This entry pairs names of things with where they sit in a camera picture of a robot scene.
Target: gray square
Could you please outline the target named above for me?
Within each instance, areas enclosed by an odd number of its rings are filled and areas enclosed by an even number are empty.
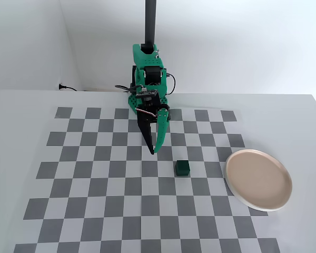
[[[67,132],[82,132],[84,119],[70,119]]]
[[[181,239],[181,251],[183,253],[201,253],[200,240],[199,239]]]
[[[207,178],[191,178],[192,181],[192,189],[194,195],[202,195],[202,196],[209,196],[210,188],[209,188],[209,182],[207,181]]]
[[[94,161],[110,161],[111,146],[97,146],[95,149]]]
[[[63,146],[66,132],[50,132],[47,146]]]
[[[142,196],[142,216],[159,216],[159,196]]]
[[[228,196],[212,196],[211,198],[215,216],[232,216]]]
[[[224,122],[236,121],[236,117],[233,111],[221,111],[221,115]]]
[[[172,146],[186,146],[184,133],[171,133]]]
[[[63,219],[43,220],[38,242],[59,242]]]
[[[76,162],[74,178],[91,178],[93,162]]]
[[[232,154],[232,149],[229,147],[216,147],[218,152],[219,162],[227,161],[227,158]]]
[[[180,239],[178,216],[160,217],[161,239]]]
[[[35,253],[36,244],[16,244],[13,253]]]
[[[219,162],[205,162],[205,169],[208,178],[223,178]]]
[[[129,110],[128,109],[116,108],[115,109],[115,119],[118,119],[118,120],[127,120],[127,119],[129,119]]]
[[[162,146],[157,152],[158,161],[173,161],[172,147]]]
[[[162,247],[160,240],[142,240],[141,253],[161,253]]]
[[[129,133],[140,133],[141,130],[138,127],[138,122],[137,120],[129,120],[129,124],[128,124],[128,132]]]
[[[55,178],[58,162],[41,162],[36,179]]]
[[[202,147],[215,147],[215,141],[212,134],[200,133],[199,138]]]
[[[171,120],[183,120],[181,109],[170,109]]]
[[[142,161],[142,177],[158,177],[158,162]]]
[[[207,110],[194,110],[195,120],[197,121],[210,121],[209,113]]]
[[[80,146],[96,146],[97,133],[84,132],[82,133]]]
[[[249,213],[251,214],[251,216],[268,216],[267,212],[255,210],[255,209],[250,208],[250,207],[248,207],[248,209],[249,209]]]
[[[218,239],[218,231],[214,216],[198,216],[198,230],[200,239]]]
[[[230,141],[230,146],[234,148],[244,148],[244,142],[240,134],[227,134],[228,140]]]
[[[55,118],[56,119],[70,119],[72,110],[73,110],[72,107],[58,107]]]
[[[84,218],[87,198],[69,198],[65,219]]]
[[[90,179],[88,197],[106,196],[107,178]]]
[[[158,178],[159,195],[176,195],[174,178]]]
[[[104,217],[122,217],[124,196],[107,196],[105,199]]]
[[[196,216],[193,196],[177,196],[179,216]]]
[[[77,160],[77,155],[78,155],[78,150],[79,146],[67,146],[67,147],[62,147],[62,152],[60,156],[60,162],[71,162],[71,161],[76,161]]]
[[[24,220],[43,219],[46,213],[48,199],[30,199],[26,208]]]
[[[250,216],[234,216],[233,219],[238,238],[256,238],[254,225]]]
[[[198,133],[198,126],[196,121],[183,121],[184,133]]]
[[[113,133],[112,146],[127,146],[127,133]]]
[[[187,147],[189,161],[204,161],[201,147]]]
[[[87,108],[85,113],[86,119],[99,119],[101,117],[101,108]]]
[[[126,161],[110,161],[109,178],[125,178]]]
[[[226,133],[223,122],[211,122],[212,133]]]
[[[125,178],[125,196],[141,196],[142,180],[141,178]]]
[[[54,179],[50,198],[68,198],[72,179]]]
[[[122,240],[141,238],[141,217],[123,217]]]
[[[112,133],[114,131],[114,120],[100,120],[98,131]]]
[[[280,253],[276,238],[259,238],[258,240],[262,253]]]
[[[103,218],[85,218],[81,241],[100,241],[102,239]]]
[[[220,239],[222,253],[241,253],[238,239]]]
[[[78,253],[79,248],[79,241],[60,242],[57,247],[57,253]]]

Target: green cube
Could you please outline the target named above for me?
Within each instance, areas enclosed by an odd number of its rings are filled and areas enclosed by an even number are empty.
[[[188,176],[190,174],[190,165],[187,160],[177,160],[175,164],[175,174],[177,176]]]

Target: checkerboard mat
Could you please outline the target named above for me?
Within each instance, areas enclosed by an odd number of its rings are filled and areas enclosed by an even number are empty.
[[[245,148],[233,111],[171,109],[155,155],[129,109],[54,116],[14,253],[280,252],[267,212],[239,202],[223,177]],[[188,177],[175,176],[176,160],[189,160]]]

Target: white square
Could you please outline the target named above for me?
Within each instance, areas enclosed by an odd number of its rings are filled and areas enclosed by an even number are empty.
[[[140,178],[142,176],[142,161],[126,161],[126,178]]]
[[[197,121],[198,133],[212,133],[212,127],[210,122]]]
[[[99,125],[100,125],[100,120],[86,119],[84,120],[83,132],[97,133]]]
[[[180,239],[161,240],[162,252],[181,253]]]
[[[123,216],[141,216],[142,196],[124,196]]]
[[[211,196],[194,196],[197,216],[214,216]]]
[[[78,253],[100,253],[101,241],[81,241]]]
[[[98,133],[96,146],[111,146],[113,133]]]
[[[170,132],[171,133],[184,133],[183,121],[170,121]]]
[[[177,196],[192,196],[193,188],[191,178],[174,178]]]
[[[84,219],[64,219],[60,242],[80,241]]]
[[[219,162],[216,147],[201,147],[205,162]]]
[[[142,216],[141,239],[160,239],[159,216]]]
[[[141,146],[142,145],[142,133],[128,133],[127,134],[128,146]]]
[[[70,188],[69,197],[87,197],[90,178],[74,178]]]
[[[158,178],[142,178],[142,195],[159,195]]]
[[[230,141],[226,133],[215,133],[213,134],[215,146],[217,147],[230,147]]]
[[[215,216],[219,239],[238,238],[232,216]]]
[[[124,196],[125,178],[109,178],[107,180],[107,196]]]
[[[112,146],[110,161],[126,161],[127,146]]]
[[[108,178],[110,161],[93,161],[91,178]]]
[[[64,219],[68,198],[50,198],[44,219]]]
[[[239,238],[241,253],[261,253],[257,238]]]
[[[207,178],[211,196],[227,196],[225,181],[223,178]]]
[[[196,216],[178,216],[180,239],[199,239]]]
[[[189,162],[191,178],[206,178],[206,168],[204,162]]]
[[[177,197],[160,195],[159,210],[160,216],[178,216]]]
[[[129,120],[114,120],[114,133],[127,133]]]
[[[173,161],[158,161],[158,177],[174,178]]]
[[[79,146],[81,143],[82,132],[67,132],[63,146]]]
[[[185,140],[188,147],[201,147],[199,134],[197,133],[186,133]]]
[[[200,239],[201,253],[221,253],[219,239]]]
[[[93,161],[95,146],[80,146],[78,149],[77,161]]]
[[[122,240],[123,217],[104,217],[102,241]]]
[[[181,110],[183,121],[195,121],[194,109],[183,108]]]
[[[100,118],[113,120],[115,118],[115,108],[102,108]]]
[[[228,196],[233,216],[250,216],[248,206],[243,204],[235,196]]]
[[[171,134],[170,133],[166,133],[165,134],[165,139],[164,139],[164,142],[163,142],[162,146],[172,146],[172,144],[171,144]]]
[[[88,197],[85,207],[85,218],[103,218],[105,209],[105,196]]]

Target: table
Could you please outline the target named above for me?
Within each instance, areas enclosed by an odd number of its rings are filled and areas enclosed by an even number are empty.
[[[45,123],[55,106],[127,106],[111,92],[0,91],[0,252],[14,207]],[[316,102],[311,95],[172,94],[172,108],[238,111],[246,147],[279,159],[293,191],[288,204],[271,212],[271,233],[284,252],[316,252]]]

